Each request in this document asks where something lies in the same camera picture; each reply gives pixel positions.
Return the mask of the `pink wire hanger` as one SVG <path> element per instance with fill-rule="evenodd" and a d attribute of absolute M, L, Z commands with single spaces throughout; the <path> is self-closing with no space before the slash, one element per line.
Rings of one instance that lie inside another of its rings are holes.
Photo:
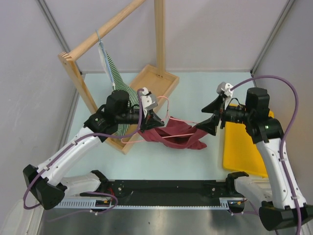
<path fill-rule="evenodd" d="M 166 109 L 166 116 L 164 119 L 162 120 L 166 120 L 166 119 L 171 119 L 171 120 L 177 120 L 177 121 L 180 121 L 180 122 L 186 122 L 186 123 L 192 123 L 192 124 L 198 124 L 197 122 L 194 122 L 194 121 L 189 121 L 189 120 L 183 120 L 183 119 L 179 119 L 179 118 L 174 118 L 174 117 L 171 117 L 170 114 L 169 114 L 169 104 L 170 104 L 170 101 L 169 101 L 169 98 L 166 97 L 166 96 L 158 96 L 157 97 L 158 99 L 166 99 L 167 101 L 167 109 Z M 174 138 L 174 137 L 185 137 L 185 136 L 190 136 L 191 134 L 185 134 L 185 135 L 174 135 L 174 136 L 169 136 L 169 137 L 163 137 L 163 139 L 168 139 L 168 138 Z M 123 144 L 128 144 L 128 143 L 139 143 L 139 142 L 146 142 L 145 140 L 135 140 L 135 141 L 124 141 L 123 138 L 121 138 L 121 142 Z"/>

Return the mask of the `red tank top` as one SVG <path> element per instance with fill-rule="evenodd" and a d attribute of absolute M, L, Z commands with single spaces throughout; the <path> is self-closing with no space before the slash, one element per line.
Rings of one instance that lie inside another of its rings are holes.
<path fill-rule="evenodd" d="M 205 131 L 172 116 L 165 127 L 146 130 L 139 134 L 147 142 L 159 142 L 173 149 L 202 150 L 207 148 L 207 144 L 200 141 L 207 135 Z"/>

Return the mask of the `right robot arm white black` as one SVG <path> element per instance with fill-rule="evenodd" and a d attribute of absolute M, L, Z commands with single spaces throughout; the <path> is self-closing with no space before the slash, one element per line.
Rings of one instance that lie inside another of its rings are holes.
<path fill-rule="evenodd" d="M 241 194 L 258 210 L 268 231 L 301 227 L 313 218 L 313 207 L 307 204 L 297 186 L 283 141 L 280 122 L 269 116 L 269 94 L 266 89 L 249 88 L 244 105 L 231 106 L 231 88 L 218 88 L 218 97 L 202 109 L 212 116 L 197 128 L 216 135 L 226 122 L 244 124 L 261 154 L 268 174 L 271 193 L 267 193 L 247 173 L 229 174 L 225 190 L 230 196 Z"/>

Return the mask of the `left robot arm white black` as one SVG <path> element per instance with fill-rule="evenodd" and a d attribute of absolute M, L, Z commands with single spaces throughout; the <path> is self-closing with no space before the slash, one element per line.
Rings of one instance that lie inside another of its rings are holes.
<path fill-rule="evenodd" d="M 108 197 L 108 179 L 100 171 L 93 170 L 78 177 L 67 178 L 65 175 L 89 150 L 108 138 L 116 139 L 115 133 L 121 124 L 136 125 L 136 129 L 125 138 L 164 126 L 154 112 L 156 96 L 146 88 L 139 89 L 136 95 L 138 104 L 132 104 L 126 91 L 113 91 L 107 97 L 106 104 L 84 122 L 70 142 L 38 166 L 26 166 L 23 175 L 27 190 L 23 199 L 31 193 L 40 206 L 50 210 L 69 196 Z"/>

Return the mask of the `blue hanger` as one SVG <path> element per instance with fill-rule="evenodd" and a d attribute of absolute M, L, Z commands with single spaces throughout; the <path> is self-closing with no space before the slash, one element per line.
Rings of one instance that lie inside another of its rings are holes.
<path fill-rule="evenodd" d="M 115 91 L 115 90 L 117 90 L 115 78 L 114 78 L 110 63 L 109 63 L 109 58 L 108 58 L 107 52 L 104 48 L 104 44 L 103 44 L 102 39 L 100 38 L 100 34 L 99 34 L 98 30 L 96 30 L 96 35 L 98 38 L 98 52 L 99 52 L 102 68 L 103 68 L 105 74 L 107 75 L 107 77 L 109 78 L 109 80 L 111 81 L 112 89 Z"/>

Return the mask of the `green striped garment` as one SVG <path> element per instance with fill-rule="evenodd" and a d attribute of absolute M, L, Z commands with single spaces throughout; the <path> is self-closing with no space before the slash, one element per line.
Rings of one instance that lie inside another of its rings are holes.
<path fill-rule="evenodd" d="M 109 58 L 109 63 L 110 66 L 112 68 L 113 71 L 113 75 L 115 78 L 115 82 L 116 82 L 116 88 L 117 90 L 123 90 L 126 91 L 129 94 L 129 99 L 130 99 L 130 108 L 135 108 L 135 109 L 139 109 L 139 103 L 138 103 L 138 97 L 137 97 L 137 92 L 131 88 L 130 86 L 128 86 L 122 79 L 118 69 L 116 68 L 112 58 L 109 56 L 109 54 L 107 53 L 108 58 Z"/>

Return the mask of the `wooden clothes rack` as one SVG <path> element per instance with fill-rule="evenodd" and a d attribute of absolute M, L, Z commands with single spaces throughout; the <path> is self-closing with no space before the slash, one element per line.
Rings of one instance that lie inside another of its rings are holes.
<path fill-rule="evenodd" d="M 137 138 L 157 129 L 164 129 L 164 121 L 157 115 L 179 83 L 179 77 L 165 71 L 164 57 L 164 2 L 155 1 L 157 67 L 147 65 L 128 85 L 119 86 L 114 78 L 102 38 L 143 2 L 134 0 L 70 53 L 59 54 L 59 59 L 73 80 L 91 115 L 84 122 L 76 138 L 69 143 L 75 147 L 94 147 L 106 142 L 127 154 Z M 99 44 L 104 71 L 110 79 L 111 93 L 106 103 L 97 107 L 75 64 L 93 45 Z"/>

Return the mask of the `yellow plastic tray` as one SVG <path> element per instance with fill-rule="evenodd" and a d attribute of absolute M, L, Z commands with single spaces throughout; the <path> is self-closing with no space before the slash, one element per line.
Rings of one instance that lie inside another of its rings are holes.
<path fill-rule="evenodd" d="M 262 178 L 268 176 L 261 154 L 246 132 L 244 124 L 232 122 L 225 124 L 223 168 L 244 171 Z"/>

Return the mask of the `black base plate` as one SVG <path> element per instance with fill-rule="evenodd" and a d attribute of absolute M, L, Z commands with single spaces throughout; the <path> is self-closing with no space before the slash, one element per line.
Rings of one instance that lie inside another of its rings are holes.
<path fill-rule="evenodd" d="M 216 180 L 105 180 L 95 190 L 115 196 L 119 206 L 213 207 L 244 210 L 246 200 Z"/>

